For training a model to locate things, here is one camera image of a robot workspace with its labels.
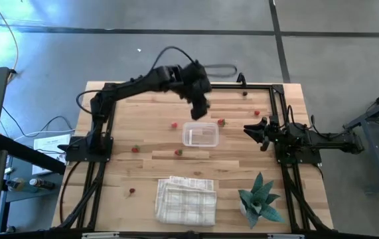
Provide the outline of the white plaid kitchen cloth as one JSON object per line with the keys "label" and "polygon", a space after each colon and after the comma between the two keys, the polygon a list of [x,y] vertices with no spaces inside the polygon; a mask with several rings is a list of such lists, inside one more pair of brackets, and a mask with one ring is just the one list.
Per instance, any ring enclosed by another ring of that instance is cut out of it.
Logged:
{"label": "white plaid kitchen cloth", "polygon": [[216,203],[213,180],[170,176],[158,180],[155,218],[167,224],[214,226]]}

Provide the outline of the clear plastic tupperware container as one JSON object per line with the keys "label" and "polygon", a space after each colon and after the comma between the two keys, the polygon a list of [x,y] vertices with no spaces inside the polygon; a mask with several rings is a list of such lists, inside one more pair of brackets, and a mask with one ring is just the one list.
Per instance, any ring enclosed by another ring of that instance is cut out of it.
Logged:
{"label": "clear plastic tupperware container", "polygon": [[215,123],[185,123],[182,141],[187,147],[216,147],[219,143],[218,126]]}

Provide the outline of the grey lower shelf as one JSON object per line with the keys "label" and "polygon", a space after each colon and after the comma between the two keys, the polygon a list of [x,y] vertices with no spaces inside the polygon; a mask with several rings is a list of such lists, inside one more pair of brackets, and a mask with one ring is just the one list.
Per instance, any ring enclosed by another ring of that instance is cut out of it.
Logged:
{"label": "grey lower shelf", "polygon": [[50,191],[39,189],[35,193],[21,192],[21,191],[19,192],[8,191],[7,197],[6,197],[7,202],[31,199],[35,197],[43,197],[43,196],[59,193],[60,191],[59,185],[62,182],[63,175],[59,175],[58,173],[33,175],[32,174],[33,166],[30,163],[27,163],[26,161],[21,161],[20,159],[16,159],[16,158],[12,160],[11,166],[13,168],[13,172],[9,174],[9,176],[7,177],[8,179],[21,178],[21,179],[24,179],[26,182],[28,182],[33,178],[40,178],[46,181],[50,181],[51,183],[54,183],[55,189],[52,189]]}

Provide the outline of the green succulent in white pot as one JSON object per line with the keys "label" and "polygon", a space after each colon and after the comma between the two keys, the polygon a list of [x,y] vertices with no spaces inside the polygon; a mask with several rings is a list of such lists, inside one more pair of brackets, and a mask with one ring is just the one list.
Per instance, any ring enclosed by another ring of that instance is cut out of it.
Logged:
{"label": "green succulent in white pot", "polygon": [[277,194],[270,193],[272,187],[273,181],[264,183],[262,173],[258,173],[250,191],[238,190],[250,229],[254,228],[260,218],[272,222],[284,222],[281,214],[271,206],[271,203],[280,197]]}

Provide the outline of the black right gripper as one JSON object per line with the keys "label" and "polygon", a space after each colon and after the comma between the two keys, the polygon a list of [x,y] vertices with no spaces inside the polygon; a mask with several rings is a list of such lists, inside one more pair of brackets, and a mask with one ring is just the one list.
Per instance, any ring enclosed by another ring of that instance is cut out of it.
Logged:
{"label": "black right gripper", "polygon": [[262,143],[261,151],[266,151],[270,140],[277,139],[278,132],[269,132],[269,119],[262,118],[259,123],[245,125],[244,133],[250,136],[256,143]]}

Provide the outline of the dark bottle with white cap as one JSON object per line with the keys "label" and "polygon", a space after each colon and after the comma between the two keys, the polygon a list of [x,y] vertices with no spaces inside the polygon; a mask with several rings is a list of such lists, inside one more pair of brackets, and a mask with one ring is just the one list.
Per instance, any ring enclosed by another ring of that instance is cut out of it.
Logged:
{"label": "dark bottle with white cap", "polygon": [[50,181],[46,181],[40,178],[33,178],[29,181],[29,184],[33,187],[44,189],[44,190],[53,190],[55,189],[55,184]]}

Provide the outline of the white metal bracket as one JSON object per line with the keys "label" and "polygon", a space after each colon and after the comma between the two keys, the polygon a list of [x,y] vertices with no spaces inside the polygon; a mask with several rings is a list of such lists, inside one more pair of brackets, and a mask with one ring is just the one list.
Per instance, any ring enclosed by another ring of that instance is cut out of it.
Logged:
{"label": "white metal bracket", "polygon": [[81,239],[118,239],[117,232],[88,232],[83,233]]}
{"label": "white metal bracket", "polygon": [[267,234],[267,239],[305,239],[302,234]]}

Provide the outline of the clear plastic bottle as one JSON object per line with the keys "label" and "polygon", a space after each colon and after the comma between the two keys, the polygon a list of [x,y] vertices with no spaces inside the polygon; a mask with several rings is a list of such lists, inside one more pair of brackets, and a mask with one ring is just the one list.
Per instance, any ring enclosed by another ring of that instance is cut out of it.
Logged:
{"label": "clear plastic bottle", "polygon": [[31,192],[27,182],[22,178],[14,178],[6,182],[6,186],[9,191],[15,192]]}

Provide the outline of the black aluminium table frame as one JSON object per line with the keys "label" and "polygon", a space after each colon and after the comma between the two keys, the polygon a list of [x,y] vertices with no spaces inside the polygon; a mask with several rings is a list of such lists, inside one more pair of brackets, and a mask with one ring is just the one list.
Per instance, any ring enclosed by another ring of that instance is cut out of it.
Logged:
{"label": "black aluminium table frame", "polygon": [[[307,123],[303,92],[298,84],[215,83],[209,95],[207,123],[224,120],[216,147],[187,147],[183,125],[190,106],[174,93],[148,92],[117,103],[109,129],[114,140],[99,196],[87,205],[81,226],[95,217],[95,231],[120,237],[172,236],[191,231],[199,238],[249,236],[269,238],[291,230],[281,166],[270,147],[261,151],[243,131],[262,116],[283,113],[292,105],[297,121]],[[273,182],[273,206],[281,223],[260,220],[250,228],[240,212],[239,190],[250,189],[258,174]],[[164,224],[155,218],[159,180],[170,176],[211,179],[217,194],[216,223],[211,227]]]}

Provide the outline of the white paper booklet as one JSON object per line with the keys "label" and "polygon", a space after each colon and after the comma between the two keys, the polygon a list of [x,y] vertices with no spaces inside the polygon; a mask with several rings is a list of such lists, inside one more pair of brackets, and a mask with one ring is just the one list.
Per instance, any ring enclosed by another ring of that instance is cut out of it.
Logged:
{"label": "white paper booklet", "polygon": [[33,149],[65,164],[65,153],[58,146],[67,145],[69,141],[70,134],[40,138],[34,140]]}

